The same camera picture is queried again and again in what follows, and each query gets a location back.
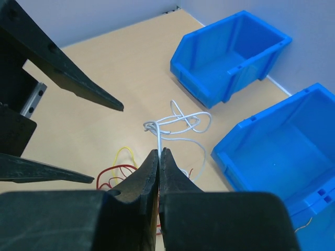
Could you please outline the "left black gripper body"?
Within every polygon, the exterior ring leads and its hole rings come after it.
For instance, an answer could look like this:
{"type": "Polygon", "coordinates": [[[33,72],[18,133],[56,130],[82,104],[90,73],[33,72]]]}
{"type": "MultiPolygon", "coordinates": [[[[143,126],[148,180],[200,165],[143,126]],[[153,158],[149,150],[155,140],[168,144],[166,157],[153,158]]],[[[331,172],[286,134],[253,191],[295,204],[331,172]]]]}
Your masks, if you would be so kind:
{"type": "Polygon", "coordinates": [[[37,81],[23,70],[27,58],[1,29],[1,153],[20,157],[37,124],[24,112],[37,81]]]}

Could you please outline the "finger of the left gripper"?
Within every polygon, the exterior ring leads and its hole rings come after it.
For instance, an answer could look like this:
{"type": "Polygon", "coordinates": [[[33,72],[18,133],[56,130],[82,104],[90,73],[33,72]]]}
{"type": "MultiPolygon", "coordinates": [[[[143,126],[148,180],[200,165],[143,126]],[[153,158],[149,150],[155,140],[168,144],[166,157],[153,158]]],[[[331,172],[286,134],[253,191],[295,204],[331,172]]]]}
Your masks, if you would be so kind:
{"type": "Polygon", "coordinates": [[[90,184],[94,178],[72,170],[1,154],[1,181],[29,183],[54,180],[90,184]]]}
{"type": "Polygon", "coordinates": [[[1,38],[60,88],[107,108],[124,105],[83,73],[16,1],[1,1],[1,38]]]}

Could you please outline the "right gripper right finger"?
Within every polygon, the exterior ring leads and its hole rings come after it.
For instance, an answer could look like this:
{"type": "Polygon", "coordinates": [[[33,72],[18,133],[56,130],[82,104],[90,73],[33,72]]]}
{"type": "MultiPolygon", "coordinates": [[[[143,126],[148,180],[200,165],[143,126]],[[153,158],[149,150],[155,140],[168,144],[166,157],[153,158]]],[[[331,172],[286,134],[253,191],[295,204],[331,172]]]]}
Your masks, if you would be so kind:
{"type": "Polygon", "coordinates": [[[288,212],[267,192],[204,192],[161,154],[159,216],[166,250],[299,250],[288,212]]]}

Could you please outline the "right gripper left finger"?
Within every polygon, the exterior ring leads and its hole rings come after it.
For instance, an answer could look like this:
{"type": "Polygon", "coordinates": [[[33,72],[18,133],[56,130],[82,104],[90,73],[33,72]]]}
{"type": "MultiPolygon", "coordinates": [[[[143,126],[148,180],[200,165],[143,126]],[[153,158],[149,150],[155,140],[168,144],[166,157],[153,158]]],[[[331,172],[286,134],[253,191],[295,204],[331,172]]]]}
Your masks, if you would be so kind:
{"type": "Polygon", "coordinates": [[[157,150],[109,191],[1,194],[1,250],[154,250],[157,150]]]}

